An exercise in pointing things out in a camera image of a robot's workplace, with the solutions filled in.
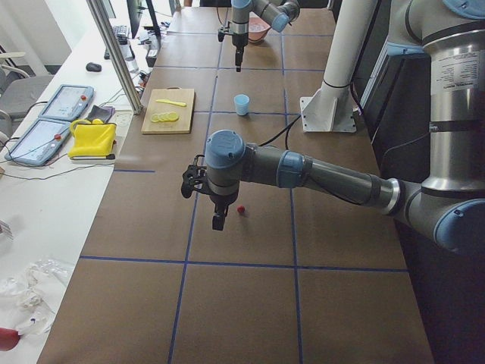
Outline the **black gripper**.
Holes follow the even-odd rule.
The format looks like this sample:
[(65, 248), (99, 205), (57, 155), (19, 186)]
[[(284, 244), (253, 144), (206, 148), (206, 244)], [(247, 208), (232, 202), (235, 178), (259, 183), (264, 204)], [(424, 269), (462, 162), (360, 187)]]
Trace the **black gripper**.
[(212, 229), (222, 231), (224, 229), (225, 217), (229, 206), (233, 204), (239, 194), (239, 187), (217, 187), (210, 186), (210, 200), (214, 203), (214, 215), (212, 218)]
[(242, 62), (243, 62), (243, 53), (245, 47), (248, 45), (249, 42), (249, 23), (230, 23), (230, 30), (232, 35), (232, 43), (236, 47), (236, 72), (240, 72), (242, 70)]

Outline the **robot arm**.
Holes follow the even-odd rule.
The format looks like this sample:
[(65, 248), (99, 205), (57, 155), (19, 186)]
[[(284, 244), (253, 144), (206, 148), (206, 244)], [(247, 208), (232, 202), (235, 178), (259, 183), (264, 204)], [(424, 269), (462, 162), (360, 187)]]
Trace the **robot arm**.
[(300, 13), (298, 1), (283, 1), (276, 5), (268, 0), (234, 0), (231, 2), (231, 19), (226, 26), (227, 34), (231, 36), (235, 46), (236, 72), (242, 70), (245, 47), (249, 44), (249, 18), (254, 13), (271, 29), (281, 33), (284, 28), (296, 20)]
[(394, 1), (387, 52), (427, 55), (430, 73), (417, 111), (370, 122), (380, 173), (372, 175), (270, 145), (232, 130), (205, 147), (201, 191), (222, 230), (241, 182), (304, 187), (379, 209), (437, 246), (463, 256), (484, 251), (484, 3)]

